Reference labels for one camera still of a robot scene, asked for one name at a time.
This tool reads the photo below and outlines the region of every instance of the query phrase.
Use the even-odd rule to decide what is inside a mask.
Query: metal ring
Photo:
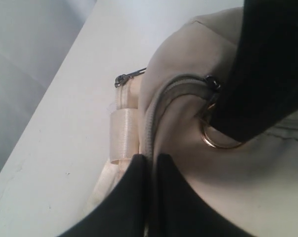
[[[207,111],[209,111],[210,109],[213,109],[215,106],[215,104],[211,104],[208,108],[207,108]],[[202,140],[210,147],[213,147],[213,148],[217,148],[217,149],[222,149],[222,150],[230,150],[230,149],[234,149],[234,148],[238,148],[240,146],[242,146],[244,143],[243,142],[237,142],[236,145],[232,145],[232,146],[223,146],[223,145],[220,145],[216,142],[214,142],[209,136],[208,134],[206,133],[206,130],[205,130],[205,127],[208,126],[202,119],[201,119],[201,137],[202,137]]]

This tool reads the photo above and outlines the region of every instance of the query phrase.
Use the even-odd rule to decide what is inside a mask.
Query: beige leather bag
[[[143,71],[117,81],[110,158],[85,214],[112,190],[134,154],[170,154],[194,191],[223,217],[254,236],[298,237],[298,112],[231,150],[202,139],[205,75],[224,82],[234,60],[242,8],[198,16],[157,49]],[[216,140],[231,141],[209,128]]]

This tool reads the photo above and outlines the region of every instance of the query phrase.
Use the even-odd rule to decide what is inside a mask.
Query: white wall
[[[0,0],[0,170],[96,0]]]

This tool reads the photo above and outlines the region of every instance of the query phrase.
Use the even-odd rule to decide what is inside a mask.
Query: handbag
[[[197,16],[115,87],[110,158],[63,237],[298,236],[298,1]]]

